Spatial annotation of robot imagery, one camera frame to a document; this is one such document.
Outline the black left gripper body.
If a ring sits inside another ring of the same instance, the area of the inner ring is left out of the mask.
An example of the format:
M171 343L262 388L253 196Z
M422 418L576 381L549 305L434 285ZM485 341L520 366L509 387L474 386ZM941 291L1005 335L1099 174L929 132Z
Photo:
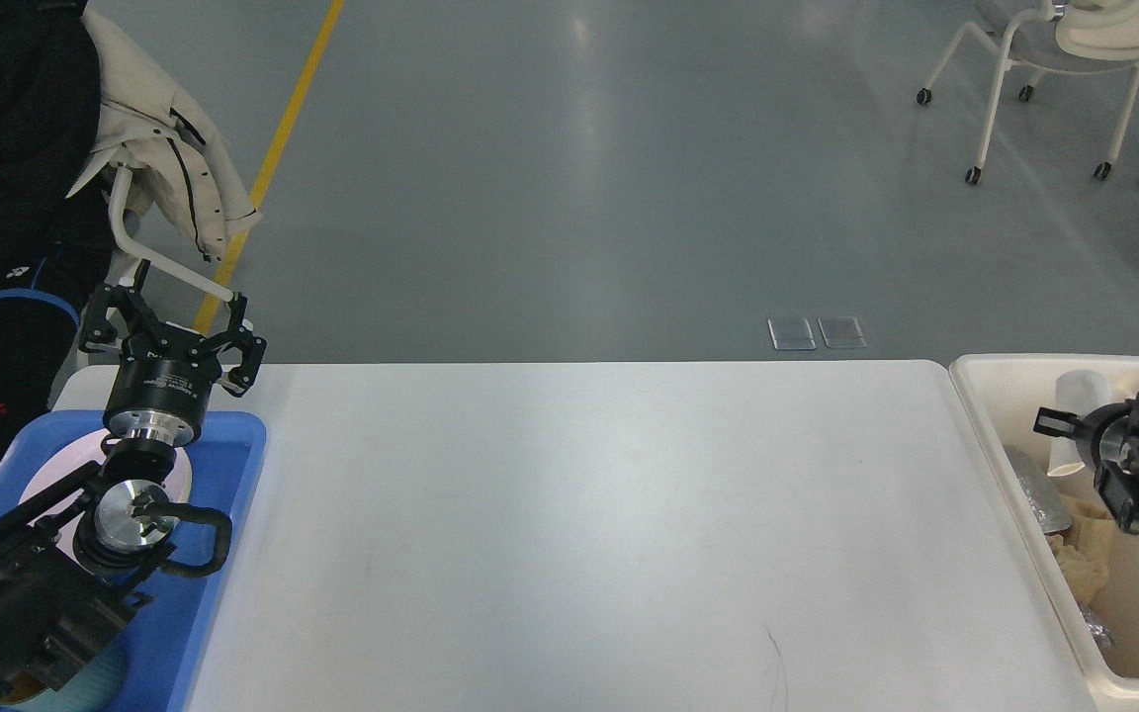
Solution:
M149 437L167 447L199 440L212 390L224 371L218 357L191 353L180 337L124 339L104 427L115 437Z

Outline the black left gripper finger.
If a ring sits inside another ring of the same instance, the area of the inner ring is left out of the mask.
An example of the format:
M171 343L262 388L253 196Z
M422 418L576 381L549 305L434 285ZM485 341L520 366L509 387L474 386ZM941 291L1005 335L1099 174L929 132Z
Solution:
M150 265L148 260L140 261L129 281L104 284L92 294L77 329L77 351L150 357L166 350L167 329L144 300Z
M213 336L202 337L196 344L196 365L200 366L205 377L231 396L241 398L256 383L267 352L267 338L257 336L252 325L245 320L247 297L233 296L226 306L226 329ZM239 361L230 368L223 368L219 355L229 351L238 352Z

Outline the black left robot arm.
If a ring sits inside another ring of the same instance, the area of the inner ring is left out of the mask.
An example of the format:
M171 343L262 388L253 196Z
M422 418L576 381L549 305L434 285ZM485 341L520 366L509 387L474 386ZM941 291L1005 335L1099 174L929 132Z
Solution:
M81 330L82 351L121 352L105 460L0 515L0 699L24 676L60 690L148 604L142 582L212 576L233 542L229 515L177 504L164 482L202 436L213 387L247 393L267 342L238 292L214 336L162 321L141 295L146 272L140 263L130 284L96 293Z

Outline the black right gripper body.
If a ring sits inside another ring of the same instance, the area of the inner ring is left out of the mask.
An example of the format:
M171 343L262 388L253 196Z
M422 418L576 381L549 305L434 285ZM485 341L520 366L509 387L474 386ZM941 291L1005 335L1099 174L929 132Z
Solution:
M1085 469L1097 473L1103 466L1126 470L1125 440L1133 400L1099 406L1080 416L1076 424L1076 450Z

